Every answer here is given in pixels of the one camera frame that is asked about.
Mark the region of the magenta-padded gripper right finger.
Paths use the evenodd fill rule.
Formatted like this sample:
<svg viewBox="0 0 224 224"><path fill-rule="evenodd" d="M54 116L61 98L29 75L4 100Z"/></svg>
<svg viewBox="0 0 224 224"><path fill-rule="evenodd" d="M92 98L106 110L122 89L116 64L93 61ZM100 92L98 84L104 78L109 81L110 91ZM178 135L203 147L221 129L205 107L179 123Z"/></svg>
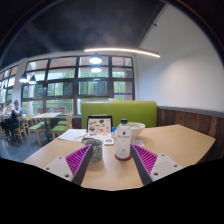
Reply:
<svg viewBox="0 0 224 224"><path fill-rule="evenodd" d="M134 159L143 185L150 184L182 169L182 167L168 155L164 153L156 155L135 144L130 146L130 154Z"/></svg>

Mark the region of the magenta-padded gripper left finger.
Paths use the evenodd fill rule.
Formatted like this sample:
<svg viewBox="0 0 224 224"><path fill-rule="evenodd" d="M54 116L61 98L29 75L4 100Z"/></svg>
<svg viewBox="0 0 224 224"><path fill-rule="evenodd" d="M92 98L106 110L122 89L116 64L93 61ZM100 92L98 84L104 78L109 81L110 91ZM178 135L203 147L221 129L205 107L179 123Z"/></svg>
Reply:
<svg viewBox="0 0 224 224"><path fill-rule="evenodd" d="M87 145L66 157L56 157L44 167L44 170L76 185L81 185L92 155L93 146Z"/></svg>

